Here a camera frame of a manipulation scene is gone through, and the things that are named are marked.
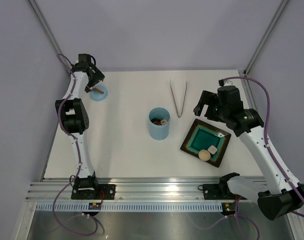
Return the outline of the blue container lid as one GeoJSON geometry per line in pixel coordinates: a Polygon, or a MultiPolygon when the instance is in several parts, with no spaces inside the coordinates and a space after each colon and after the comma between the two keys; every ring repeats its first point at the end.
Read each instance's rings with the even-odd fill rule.
{"type": "Polygon", "coordinates": [[[103,85],[96,85],[89,95],[92,100],[99,102],[108,96],[108,90],[103,85]]]}

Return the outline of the metal tongs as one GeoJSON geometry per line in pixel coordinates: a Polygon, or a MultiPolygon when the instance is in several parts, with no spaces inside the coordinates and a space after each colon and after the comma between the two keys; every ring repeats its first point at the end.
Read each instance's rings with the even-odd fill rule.
{"type": "Polygon", "coordinates": [[[177,98],[177,94],[175,93],[175,88],[174,88],[175,84],[172,79],[170,79],[170,81],[169,81],[169,86],[170,86],[171,98],[172,98],[173,104],[174,104],[174,110],[175,110],[177,118],[180,119],[184,113],[185,101],[186,101],[187,90],[188,90],[188,82],[185,81],[184,87],[182,90],[183,95],[180,96],[180,98],[177,98]]]}

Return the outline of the blue cylindrical lunch container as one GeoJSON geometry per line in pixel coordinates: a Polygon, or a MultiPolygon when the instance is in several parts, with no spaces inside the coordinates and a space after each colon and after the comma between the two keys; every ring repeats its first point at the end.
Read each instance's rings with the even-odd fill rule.
{"type": "Polygon", "coordinates": [[[149,120],[149,134],[150,136],[158,141],[164,140],[170,129],[170,113],[162,107],[156,107],[152,109],[148,115],[149,120]],[[165,125],[155,125],[153,122],[167,120],[168,122],[165,125]]]}

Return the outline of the red food piece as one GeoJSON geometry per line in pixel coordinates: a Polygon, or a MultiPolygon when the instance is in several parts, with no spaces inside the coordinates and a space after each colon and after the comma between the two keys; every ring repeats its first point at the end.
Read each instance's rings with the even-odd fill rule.
{"type": "Polygon", "coordinates": [[[153,124],[158,125],[158,126],[162,125],[160,121],[154,121],[153,124]]]}

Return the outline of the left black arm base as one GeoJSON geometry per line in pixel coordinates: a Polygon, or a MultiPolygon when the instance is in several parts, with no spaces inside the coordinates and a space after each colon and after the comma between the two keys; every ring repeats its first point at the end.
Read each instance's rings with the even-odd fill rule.
{"type": "Polygon", "coordinates": [[[72,200],[114,200],[116,193],[115,184],[99,184],[96,188],[74,187],[71,193],[72,200]]]}

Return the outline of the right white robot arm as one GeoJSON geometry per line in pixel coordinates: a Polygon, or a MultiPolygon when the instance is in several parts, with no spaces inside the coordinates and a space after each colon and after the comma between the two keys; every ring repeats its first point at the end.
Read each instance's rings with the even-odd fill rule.
{"type": "Polygon", "coordinates": [[[216,93],[204,90],[194,114],[199,116],[204,106],[207,106],[207,119],[225,123],[247,147],[267,183],[267,188],[263,188],[237,175],[219,185],[219,194],[224,198],[239,195],[255,202],[269,220],[301,208],[304,183],[291,173],[270,142],[267,122],[255,109],[244,108],[239,89],[229,85],[218,88],[216,93]]]}

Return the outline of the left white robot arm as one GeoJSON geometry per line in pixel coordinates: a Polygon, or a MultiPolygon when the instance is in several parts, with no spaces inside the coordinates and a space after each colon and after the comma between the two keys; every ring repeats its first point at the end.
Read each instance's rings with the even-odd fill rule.
{"type": "Polygon", "coordinates": [[[105,76],[96,67],[95,58],[87,53],[80,53],[75,63],[69,62],[65,67],[70,74],[70,83],[64,97],[55,101],[55,108],[59,126],[71,142],[76,162],[76,175],[70,179],[71,198],[102,200],[104,188],[99,186],[87,146],[89,116],[82,95],[92,92],[105,76]]]}

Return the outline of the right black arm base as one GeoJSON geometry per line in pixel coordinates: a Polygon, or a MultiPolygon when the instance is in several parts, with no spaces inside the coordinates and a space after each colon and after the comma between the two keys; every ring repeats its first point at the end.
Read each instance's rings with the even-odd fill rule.
{"type": "Polygon", "coordinates": [[[233,200],[236,201],[239,196],[226,193],[219,189],[219,184],[201,184],[198,185],[198,190],[203,193],[204,200],[233,200]]]}

